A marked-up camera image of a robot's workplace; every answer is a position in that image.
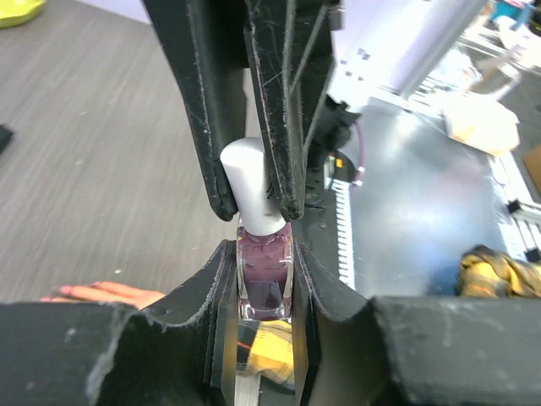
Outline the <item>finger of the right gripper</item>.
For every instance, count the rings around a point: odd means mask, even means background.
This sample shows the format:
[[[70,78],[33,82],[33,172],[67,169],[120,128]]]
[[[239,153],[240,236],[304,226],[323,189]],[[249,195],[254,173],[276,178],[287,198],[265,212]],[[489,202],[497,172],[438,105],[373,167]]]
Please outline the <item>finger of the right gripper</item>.
[[[260,130],[281,214],[303,216],[309,146],[335,59],[332,1],[250,1],[244,26]]]
[[[223,221],[237,205],[220,161],[245,135],[243,1],[146,1],[146,13],[178,84],[213,212]]]

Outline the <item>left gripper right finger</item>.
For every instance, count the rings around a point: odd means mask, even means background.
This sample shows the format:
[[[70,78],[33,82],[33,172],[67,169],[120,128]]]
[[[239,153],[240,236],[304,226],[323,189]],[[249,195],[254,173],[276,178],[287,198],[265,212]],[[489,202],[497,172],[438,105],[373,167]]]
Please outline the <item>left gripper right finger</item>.
[[[294,246],[299,405],[537,405],[536,299],[366,299]]]

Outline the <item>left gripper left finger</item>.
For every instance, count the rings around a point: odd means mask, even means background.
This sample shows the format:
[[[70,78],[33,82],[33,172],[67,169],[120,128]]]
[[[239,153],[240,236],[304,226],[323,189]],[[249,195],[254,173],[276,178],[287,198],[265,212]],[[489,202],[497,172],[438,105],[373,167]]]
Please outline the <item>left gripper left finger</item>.
[[[144,310],[120,303],[1,307],[4,405],[231,405],[235,245]]]

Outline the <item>purple nail polish bottle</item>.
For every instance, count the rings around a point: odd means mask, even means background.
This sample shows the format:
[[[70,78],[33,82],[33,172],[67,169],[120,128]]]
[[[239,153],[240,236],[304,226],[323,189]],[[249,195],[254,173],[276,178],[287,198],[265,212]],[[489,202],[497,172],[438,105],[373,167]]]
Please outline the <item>purple nail polish bottle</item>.
[[[292,311],[292,225],[278,208],[263,141],[236,140],[223,149],[220,160],[238,206],[240,316],[246,321],[286,321]]]

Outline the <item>yellow plaid sleeve forearm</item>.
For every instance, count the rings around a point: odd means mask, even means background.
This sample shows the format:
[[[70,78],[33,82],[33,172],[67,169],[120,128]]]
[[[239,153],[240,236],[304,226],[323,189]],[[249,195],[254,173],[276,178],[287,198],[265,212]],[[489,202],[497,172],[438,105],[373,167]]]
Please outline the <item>yellow plaid sleeve forearm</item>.
[[[456,296],[540,297],[540,263],[520,261],[477,245],[466,252],[454,287]],[[240,321],[237,369],[260,374],[285,391],[294,391],[292,326],[286,321]]]

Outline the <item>mannequin hand with painted nails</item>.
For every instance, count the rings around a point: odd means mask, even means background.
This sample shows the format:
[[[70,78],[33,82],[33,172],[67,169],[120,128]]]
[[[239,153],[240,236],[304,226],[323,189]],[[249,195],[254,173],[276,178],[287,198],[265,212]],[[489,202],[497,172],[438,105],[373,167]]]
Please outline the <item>mannequin hand with painted nails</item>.
[[[94,282],[90,285],[63,285],[54,294],[42,298],[41,302],[111,302],[131,305],[142,310],[165,296],[158,291],[134,288],[121,283]]]

